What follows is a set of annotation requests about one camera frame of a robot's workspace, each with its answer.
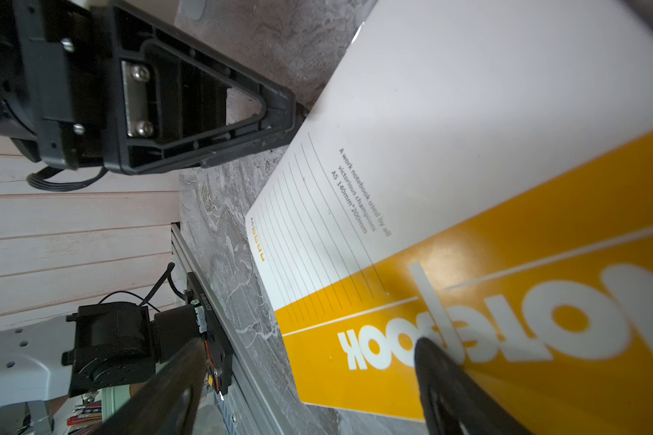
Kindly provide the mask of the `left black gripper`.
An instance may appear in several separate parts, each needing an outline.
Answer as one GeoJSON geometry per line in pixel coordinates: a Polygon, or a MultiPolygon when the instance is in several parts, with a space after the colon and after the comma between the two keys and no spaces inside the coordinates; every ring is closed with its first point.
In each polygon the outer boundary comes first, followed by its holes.
{"type": "Polygon", "coordinates": [[[29,161],[158,174],[296,133],[292,91],[125,1],[0,1],[0,136],[29,161]]]}

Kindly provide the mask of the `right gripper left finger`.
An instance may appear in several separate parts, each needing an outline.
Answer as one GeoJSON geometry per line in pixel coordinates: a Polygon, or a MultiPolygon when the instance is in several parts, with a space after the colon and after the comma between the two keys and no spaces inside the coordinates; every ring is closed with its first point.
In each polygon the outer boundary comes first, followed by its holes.
{"type": "Polygon", "coordinates": [[[185,344],[96,434],[191,434],[207,381],[203,341],[185,344]]]}

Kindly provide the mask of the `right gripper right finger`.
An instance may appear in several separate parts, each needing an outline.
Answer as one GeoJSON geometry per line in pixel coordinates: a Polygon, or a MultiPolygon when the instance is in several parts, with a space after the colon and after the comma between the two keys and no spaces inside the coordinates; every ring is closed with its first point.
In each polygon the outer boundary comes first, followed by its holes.
{"type": "Polygon", "coordinates": [[[428,338],[415,344],[415,374],[431,434],[528,434],[444,350],[428,338]]]}

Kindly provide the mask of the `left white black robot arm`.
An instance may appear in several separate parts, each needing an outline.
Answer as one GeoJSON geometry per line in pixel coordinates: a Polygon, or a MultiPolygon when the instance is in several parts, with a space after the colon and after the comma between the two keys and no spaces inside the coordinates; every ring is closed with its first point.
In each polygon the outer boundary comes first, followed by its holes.
{"type": "MultiPolygon", "coordinates": [[[[0,136],[43,164],[27,184],[95,168],[141,176],[218,166],[287,144],[303,122],[290,90],[123,1],[0,1],[0,136]]],[[[145,303],[82,306],[0,332],[0,408],[153,377],[196,335],[174,337],[145,303]]]]}

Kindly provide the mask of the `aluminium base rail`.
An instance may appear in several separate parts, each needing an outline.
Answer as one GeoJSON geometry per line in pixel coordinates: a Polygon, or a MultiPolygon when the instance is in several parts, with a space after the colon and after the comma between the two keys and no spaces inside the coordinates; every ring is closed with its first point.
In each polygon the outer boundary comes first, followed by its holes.
{"type": "Polygon", "coordinates": [[[206,324],[213,385],[207,404],[213,405],[228,434],[297,434],[286,410],[260,376],[248,347],[234,330],[219,297],[201,271],[177,223],[171,224],[172,253],[186,275],[193,302],[201,306],[206,324]]]}

